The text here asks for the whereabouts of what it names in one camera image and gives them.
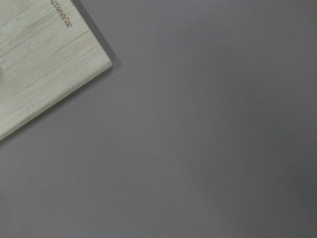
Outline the wooden cutting board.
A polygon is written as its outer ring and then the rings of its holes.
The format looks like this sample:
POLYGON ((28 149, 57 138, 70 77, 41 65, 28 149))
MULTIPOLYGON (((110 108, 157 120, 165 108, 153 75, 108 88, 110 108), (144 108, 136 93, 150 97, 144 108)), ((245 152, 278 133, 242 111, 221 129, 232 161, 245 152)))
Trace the wooden cutting board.
POLYGON ((1 138, 111 66, 73 1, 1 1, 1 138))

